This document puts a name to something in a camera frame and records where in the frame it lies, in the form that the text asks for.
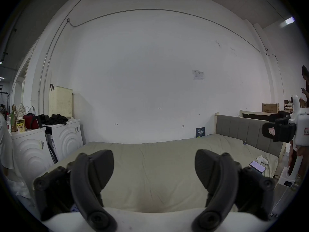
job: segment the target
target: plastic bottle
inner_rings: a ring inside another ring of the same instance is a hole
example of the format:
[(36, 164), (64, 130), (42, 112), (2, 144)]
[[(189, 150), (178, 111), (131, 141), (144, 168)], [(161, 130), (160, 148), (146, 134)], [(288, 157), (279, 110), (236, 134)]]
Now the plastic bottle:
[(7, 128), (9, 129), (9, 113), (6, 113), (6, 125)]
[(11, 126), (11, 117), (9, 113), (6, 114), (6, 124), (7, 124), (7, 129), (9, 129), (9, 133), (12, 132), (12, 126)]

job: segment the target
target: ceiling light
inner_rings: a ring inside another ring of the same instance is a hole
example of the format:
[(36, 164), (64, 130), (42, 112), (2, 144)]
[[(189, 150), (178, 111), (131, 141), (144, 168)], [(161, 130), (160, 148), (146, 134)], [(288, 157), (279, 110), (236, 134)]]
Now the ceiling light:
[(290, 18), (288, 18), (288, 19), (285, 20), (285, 22), (286, 22), (287, 25), (293, 23), (294, 21), (295, 21), (295, 20), (294, 20), (293, 17), (290, 17)]

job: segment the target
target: washing machine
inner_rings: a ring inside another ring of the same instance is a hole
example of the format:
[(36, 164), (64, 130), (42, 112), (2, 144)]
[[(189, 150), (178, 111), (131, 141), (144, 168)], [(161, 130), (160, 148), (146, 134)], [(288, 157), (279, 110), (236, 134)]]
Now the washing machine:
[(48, 146), (55, 153), (56, 161), (61, 161), (71, 153), (83, 147), (80, 132), (80, 119), (70, 119), (66, 125), (44, 125)]
[(33, 180), (54, 163), (47, 147), (45, 128), (11, 132), (16, 174), (21, 176), (33, 195)]

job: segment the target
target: white robot body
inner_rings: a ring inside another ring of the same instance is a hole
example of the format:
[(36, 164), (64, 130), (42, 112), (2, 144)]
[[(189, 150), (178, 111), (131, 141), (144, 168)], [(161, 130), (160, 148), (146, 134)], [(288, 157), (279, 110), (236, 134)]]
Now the white robot body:
[[(300, 108), (297, 95), (293, 95), (293, 114), (289, 123), (296, 124), (296, 132), (293, 137), (293, 149), (297, 151), (300, 146), (309, 146), (309, 108)], [(289, 167), (284, 167), (278, 183), (291, 187), (296, 180), (303, 156), (298, 156), (291, 175), (288, 174)]]

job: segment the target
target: gray upholstered headboard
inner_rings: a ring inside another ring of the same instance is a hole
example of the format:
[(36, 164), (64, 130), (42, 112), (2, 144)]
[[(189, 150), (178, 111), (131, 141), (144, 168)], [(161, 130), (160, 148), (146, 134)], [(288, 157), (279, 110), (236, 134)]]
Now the gray upholstered headboard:
[(262, 135), (261, 128), (266, 121), (225, 115), (216, 115), (216, 117), (217, 134), (238, 138), (248, 145), (279, 157), (283, 143), (274, 143), (273, 140)]

